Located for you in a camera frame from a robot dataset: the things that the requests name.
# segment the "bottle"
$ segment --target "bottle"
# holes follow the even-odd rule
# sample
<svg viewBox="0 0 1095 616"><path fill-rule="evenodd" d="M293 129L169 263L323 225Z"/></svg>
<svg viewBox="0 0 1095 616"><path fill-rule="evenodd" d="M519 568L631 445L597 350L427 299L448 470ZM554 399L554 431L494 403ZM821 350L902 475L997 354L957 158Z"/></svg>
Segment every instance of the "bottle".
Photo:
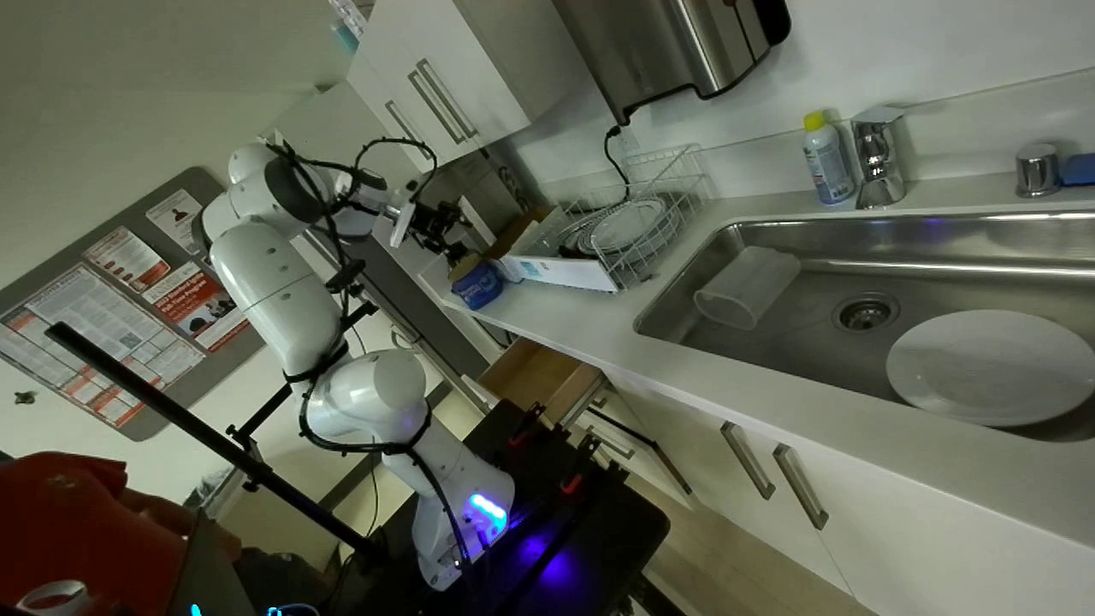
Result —
<svg viewBox="0 0 1095 616"><path fill-rule="evenodd" d="M854 204L851 163L830 117L824 111L811 111L801 128L821 204Z"/></svg>

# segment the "blue object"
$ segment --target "blue object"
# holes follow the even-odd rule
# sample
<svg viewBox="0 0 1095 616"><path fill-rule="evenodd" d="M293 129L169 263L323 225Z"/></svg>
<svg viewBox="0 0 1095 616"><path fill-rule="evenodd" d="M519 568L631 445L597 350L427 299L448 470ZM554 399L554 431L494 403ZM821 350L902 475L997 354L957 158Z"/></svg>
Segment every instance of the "blue object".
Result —
<svg viewBox="0 0 1095 616"><path fill-rule="evenodd" d="M473 310L501 299L507 287L507 276L495 263L479 263L465 276L452 284L452 295L458 295Z"/></svg>
<svg viewBox="0 0 1095 616"><path fill-rule="evenodd" d="M1062 167L1062 188L1095 186L1095 154L1073 154Z"/></svg>
<svg viewBox="0 0 1095 616"><path fill-rule="evenodd" d="M501 538L510 528L510 512L481 494L473 494L469 506L486 519L489 538Z"/></svg>
<svg viewBox="0 0 1095 616"><path fill-rule="evenodd" d="M345 22L334 22L331 31L334 31L339 44L345 49L345 54L356 54L356 49L361 49L363 40L356 40L356 33L348 31L348 23L345 23Z"/></svg>

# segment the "white wall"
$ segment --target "white wall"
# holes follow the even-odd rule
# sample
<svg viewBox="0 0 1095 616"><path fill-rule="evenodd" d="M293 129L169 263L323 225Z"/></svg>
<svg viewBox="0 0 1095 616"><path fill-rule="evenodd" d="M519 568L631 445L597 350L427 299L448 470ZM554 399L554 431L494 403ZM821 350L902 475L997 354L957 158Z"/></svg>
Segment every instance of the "white wall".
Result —
<svg viewBox="0 0 1095 616"><path fill-rule="evenodd" d="M223 167L258 122L284 113L298 97L217 91L4 91L0 117L0 284L12 284L66 243L136 203L188 163ZM232 376L232 395L205 410L261 399L270 384ZM13 390L39 390L35 407L13 407ZM184 495L200 475L218 470L202 445L179 431L132 445L0 363L0 450L87 452L132 461L144 491Z"/></svg>
<svg viewBox="0 0 1095 616"><path fill-rule="evenodd" d="M343 74L330 23L325 0L4 0L0 284L181 167L223 174L232 149ZM276 369L258 355L200 414L241 422L273 387ZM39 390L39 403L13 407L13 390ZM6 363L0 450L123 459L140 491L169 495L223 470L172 427L132 445Z"/></svg>
<svg viewBox="0 0 1095 616"><path fill-rule="evenodd" d="M379 135L379 122L345 90L323 97L236 97L236 91L78 91L78 101L6 97L0 138L12 145L0 154L0 284L12 284L66 243L100 225L115 210L130 204L155 186L188 163L223 174L232 149L284 135L300 154L348 162L353 151ZM369 170L385 178L410 178L407 158L398 151L369 154ZM374 315L361 324L369 350L391 350L394 323ZM194 414L217 427L241 423L258 403L281 387L281 369L270 354L258 354L245 368L225 376ZM184 495L200 479L217 475L225 461L179 427L132 445L93 422L67 399L41 390L32 376L0 363L0 396L39 390L35 407L0 403L0 450L23 452L87 452L130 461L132 486ZM298 439L293 399L258 435L268 455L305 450Z"/></svg>
<svg viewBox="0 0 1095 616"><path fill-rule="evenodd" d="M1012 167L1029 138L1095 149L1092 0L787 0L795 33L739 90L642 107L616 139L624 158L698 145L719 196L807 188L796 122L815 107L844 119L875 104L913 104L923 178ZM611 122L584 82L510 149L546 188L607 174Z"/></svg>

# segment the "red object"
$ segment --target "red object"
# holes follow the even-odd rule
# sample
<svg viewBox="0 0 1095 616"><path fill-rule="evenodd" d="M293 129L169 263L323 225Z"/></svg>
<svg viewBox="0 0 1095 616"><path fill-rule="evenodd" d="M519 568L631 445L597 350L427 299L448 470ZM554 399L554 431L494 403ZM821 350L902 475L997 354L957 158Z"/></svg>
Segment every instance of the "red object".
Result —
<svg viewBox="0 0 1095 616"><path fill-rule="evenodd" d="M39 587L78 579L104 603L161 616L172 603L184 543L127 511L119 461L32 455L0 464L0 606Z"/></svg>

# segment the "dish rack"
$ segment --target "dish rack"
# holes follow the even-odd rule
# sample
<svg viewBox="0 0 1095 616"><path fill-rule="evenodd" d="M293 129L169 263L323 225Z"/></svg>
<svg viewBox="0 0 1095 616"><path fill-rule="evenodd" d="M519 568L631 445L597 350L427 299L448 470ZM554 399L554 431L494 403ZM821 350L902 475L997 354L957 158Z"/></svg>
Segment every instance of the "dish rack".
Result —
<svg viewBox="0 0 1095 616"><path fill-rule="evenodd" d="M597 210L584 198L560 198L569 222L545 243L550 243L554 249L572 249L569 258L597 258L621 287L638 287L658 274L662 260L677 248L677 235L689 225L691 212L707 203L707 174L698 149L631 158L624 163L638 186L631 203L664 203L655 231L621 249L598 249L592 243L592 232L631 203Z"/></svg>

